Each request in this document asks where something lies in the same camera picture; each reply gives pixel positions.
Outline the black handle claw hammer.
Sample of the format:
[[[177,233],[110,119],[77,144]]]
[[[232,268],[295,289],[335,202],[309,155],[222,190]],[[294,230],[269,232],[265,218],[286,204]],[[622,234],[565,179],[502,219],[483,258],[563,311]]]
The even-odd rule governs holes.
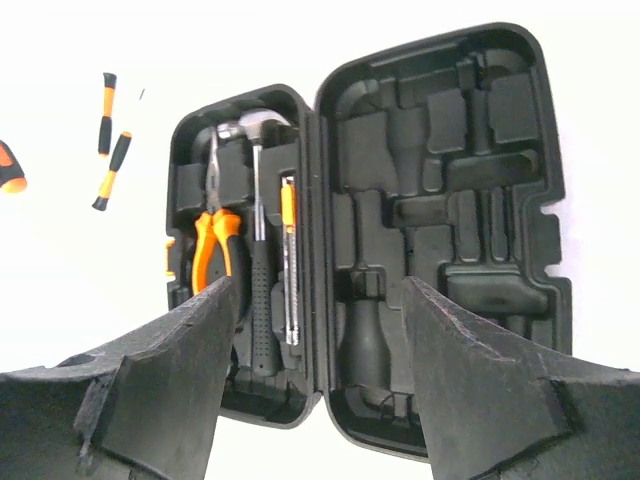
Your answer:
[[[260,186],[260,160],[263,149],[263,127],[269,122],[288,126],[289,122],[279,113],[265,109],[253,109],[243,113],[237,121],[217,127],[222,139],[245,136],[252,146],[254,174],[254,243],[252,254],[252,370],[256,375],[272,377],[280,369],[279,344],[272,331],[271,281],[273,268],[265,225],[264,202]]]

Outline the orange handle needle-nose pliers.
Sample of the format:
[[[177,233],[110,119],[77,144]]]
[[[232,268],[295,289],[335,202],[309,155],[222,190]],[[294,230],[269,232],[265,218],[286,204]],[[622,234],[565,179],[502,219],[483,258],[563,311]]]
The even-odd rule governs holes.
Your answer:
[[[216,126],[209,128],[209,137],[210,153],[205,177],[206,208],[194,224],[196,245],[191,272],[194,295],[198,295],[209,285],[208,267],[217,245],[222,252],[226,276],[233,276],[241,233],[241,217],[223,207],[220,201],[221,175],[217,156],[219,137]]]

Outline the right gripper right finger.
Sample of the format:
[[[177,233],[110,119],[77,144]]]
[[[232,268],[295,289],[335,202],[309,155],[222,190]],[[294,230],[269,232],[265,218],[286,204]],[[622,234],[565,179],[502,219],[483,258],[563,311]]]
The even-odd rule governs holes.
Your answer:
[[[402,288],[437,479],[635,479],[639,376],[526,340],[416,278]]]

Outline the black plastic tool case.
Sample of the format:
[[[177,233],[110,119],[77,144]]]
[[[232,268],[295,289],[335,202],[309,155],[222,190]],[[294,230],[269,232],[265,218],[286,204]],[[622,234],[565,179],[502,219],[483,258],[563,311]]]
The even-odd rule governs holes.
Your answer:
[[[496,22],[342,65],[308,106],[276,84],[204,106],[170,144],[166,231],[171,307],[192,294],[195,221],[206,208],[209,128],[265,108],[289,125],[266,137],[260,186],[273,268],[278,373],[252,370],[241,323],[220,413],[290,429],[325,401],[337,429],[371,450],[423,461],[427,449],[401,313],[412,276],[545,347],[572,350],[571,285],[556,216],[564,176],[542,49]],[[253,235],[247,140],[219,150],[223,204]],[[299,344],[286,343],[281,178],[296,192]]]

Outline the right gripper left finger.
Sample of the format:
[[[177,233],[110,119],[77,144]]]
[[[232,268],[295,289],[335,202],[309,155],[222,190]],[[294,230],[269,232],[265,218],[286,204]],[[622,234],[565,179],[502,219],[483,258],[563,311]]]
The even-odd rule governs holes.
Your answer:
[[[201,479],[235,330],[227,278],[52,367],[1,377],[5,479]]]

